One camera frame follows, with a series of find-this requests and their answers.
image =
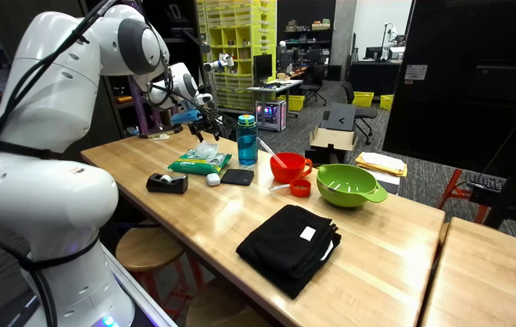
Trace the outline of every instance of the water bottle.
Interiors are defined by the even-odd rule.
[[[259,159],[257,117],[253,114],[239,115],[239,161],[241,164],[255,164]]]

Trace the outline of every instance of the stool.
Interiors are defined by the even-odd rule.
[[[440,199],[440,204],[439,204],[440,208],[444,208],[444,204],[450,197],[462,197],[462,199],[471,197],[470,188],[460,188],[460,183],[459,183],[460,175],[462,175],[462,168],[455,168],[455,172],[453,172],[451,179],[448,181],[446,190],[442,194],[442,199]],[[490,204],[479,204],[479,212],[475,215],[475,221],[484,223],[490,215],[490,210],[491,210]]]
[[[179,259],[182,253],[184,246],[161,226],[133,226],[117,244],[119,261],[144,284],[150,295],[157,299],[172,317],[177,317],[186,301],[192,299],[192,295],[188,295],[186,272]],[[155,272],[170,263],[175,264],[179,281],[170,292],[168,301],[162,303],[155,283]],[[175,297],[182,301],[179,308],[170,303]]]
[[[273,324],[246,303],[244,293],[224,277],[215,277],[193,297],[188,327],[262,327]]]

